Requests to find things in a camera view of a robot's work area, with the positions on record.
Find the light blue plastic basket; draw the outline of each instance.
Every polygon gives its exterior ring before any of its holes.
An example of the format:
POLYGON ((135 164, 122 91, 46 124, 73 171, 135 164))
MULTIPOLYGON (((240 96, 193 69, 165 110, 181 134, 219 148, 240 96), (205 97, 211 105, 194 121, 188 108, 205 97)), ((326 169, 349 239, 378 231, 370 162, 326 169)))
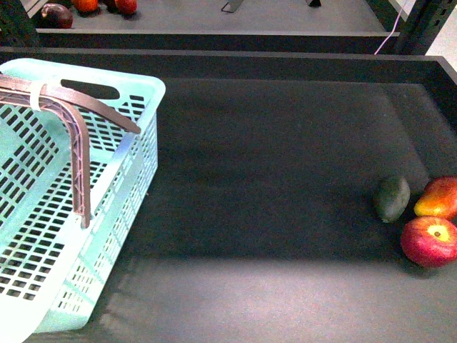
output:
POLYGON ((0 342, 83 327, 95 307, 157 168, 162 81, 34 59, 0 66, 27 80, 73 80, 117 89, 101 100, 136 135, 79 109, 91 141, 88 229, 72 212, 69 135, 49 112, 0 105, 0 342))

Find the red apple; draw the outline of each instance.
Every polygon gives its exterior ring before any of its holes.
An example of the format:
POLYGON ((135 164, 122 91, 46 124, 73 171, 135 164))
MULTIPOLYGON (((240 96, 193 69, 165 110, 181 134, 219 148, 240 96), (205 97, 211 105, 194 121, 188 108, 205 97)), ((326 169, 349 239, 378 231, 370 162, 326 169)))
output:
POLYGON ((457 177, 430 181, 414 206, 417 216, 437 216, 451 220, 457 215, 457 177))
POLYGON ((136 11, 136 0, 116 0, 116 7, 122 14, 131 15, 136 11))
POLYGON ((457 227, 444 218, 416 217, 405 226, 400 242, 405 255, 423 267, 457 260, 457 227))

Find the basket handle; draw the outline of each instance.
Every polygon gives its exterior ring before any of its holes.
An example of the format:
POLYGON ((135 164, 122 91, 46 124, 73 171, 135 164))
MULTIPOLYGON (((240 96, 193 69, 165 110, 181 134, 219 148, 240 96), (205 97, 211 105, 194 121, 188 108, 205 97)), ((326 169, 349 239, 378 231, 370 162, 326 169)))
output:
MULTIPOLYGON (((1 75, 0 78, 1 88, 13 89, 16 91, 30 92, 32 84, 32 81, 18 79, 16 77, 6 75, 1 75)), ((111 107, 105 105, 103 102, 79 91, 75 91, 73 89, 62 86, 45 84, 41 88, 40 96, 51 96, 53 98, 63 100, 74 106, 83 107, 95 114, 98 114, 99 116, 105 118, 106 120, 128 132, 133 132, 135 134, 141 133, 139 126, 133 123, 132 120, 118 113, 111 107)))
MULTIPOLYGON (((0 104, 31 107, 30 93, 0 88, 0 104)), ((70 133, 73 211, 82 217, 82 227, 91 223, 89 131, 84 118, 73 106, 51 96, 41 96, 40 109, 57 115, 70 133)))

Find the avocado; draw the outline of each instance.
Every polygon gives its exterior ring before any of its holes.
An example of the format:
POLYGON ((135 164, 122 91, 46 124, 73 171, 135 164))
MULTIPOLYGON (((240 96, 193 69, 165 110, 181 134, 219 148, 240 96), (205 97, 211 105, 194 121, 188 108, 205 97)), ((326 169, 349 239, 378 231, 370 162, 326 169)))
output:
POLYGON ((411 190, 402 176, 382 180, 374 194, 376 212, 384 223, 396 221, 408 206, 411 190))

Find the shopping basket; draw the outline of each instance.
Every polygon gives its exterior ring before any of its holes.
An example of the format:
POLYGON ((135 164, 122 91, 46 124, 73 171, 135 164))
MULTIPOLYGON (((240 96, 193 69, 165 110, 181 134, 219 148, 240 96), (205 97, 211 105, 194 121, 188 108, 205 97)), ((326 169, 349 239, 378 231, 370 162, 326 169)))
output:
POLYGON ((0 342, 14 343, 89 320, 157 168, 165 86, 35 59, 0 71, 14 83, 0 86, 0 342), (95 101, 62 80, 119 98, 95 101))

